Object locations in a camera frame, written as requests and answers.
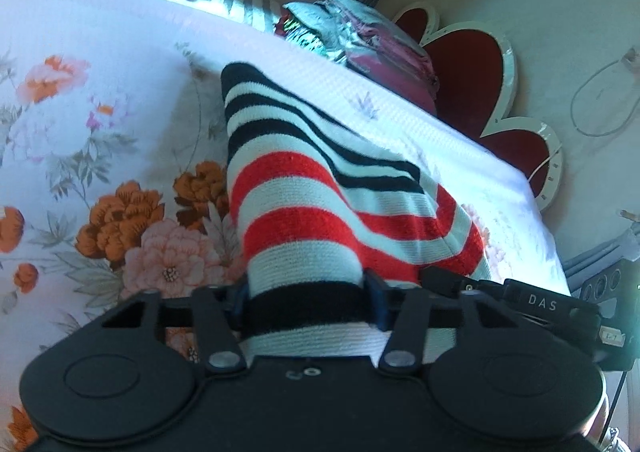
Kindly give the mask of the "striped knit sweater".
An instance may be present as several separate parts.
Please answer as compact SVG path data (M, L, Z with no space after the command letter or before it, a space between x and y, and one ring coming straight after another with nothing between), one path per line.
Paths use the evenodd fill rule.
M252 65L220 81L248 356L378 360L390 335L364 317L367 272L401 289L424 269L488 279L480 231L442 184Z

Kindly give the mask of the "floral pink bed sheet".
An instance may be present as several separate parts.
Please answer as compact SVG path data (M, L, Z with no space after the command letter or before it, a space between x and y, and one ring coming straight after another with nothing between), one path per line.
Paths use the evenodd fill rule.
M258 67L442 183L487 274L567 292L524 175L397 94L175 0L1 0L1 446L26 365L145 288L239 277L220 72Z

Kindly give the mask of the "red white scalloped headboard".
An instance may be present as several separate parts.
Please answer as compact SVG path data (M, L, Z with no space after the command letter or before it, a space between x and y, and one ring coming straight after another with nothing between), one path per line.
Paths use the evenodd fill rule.
M431 56L440 121L520 170L538 209L548 209L561 184L562 144L548 123L511 114L518 62L506 35L477 20L442 26L426 2L406 6L393 22Z

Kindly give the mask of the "stack of folded quilts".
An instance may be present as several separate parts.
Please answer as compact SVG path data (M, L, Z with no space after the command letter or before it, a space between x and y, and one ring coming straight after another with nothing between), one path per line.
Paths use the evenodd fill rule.
M404 30L356 0L290 2L274 33L358 72L435 115L439 82L431 57Z

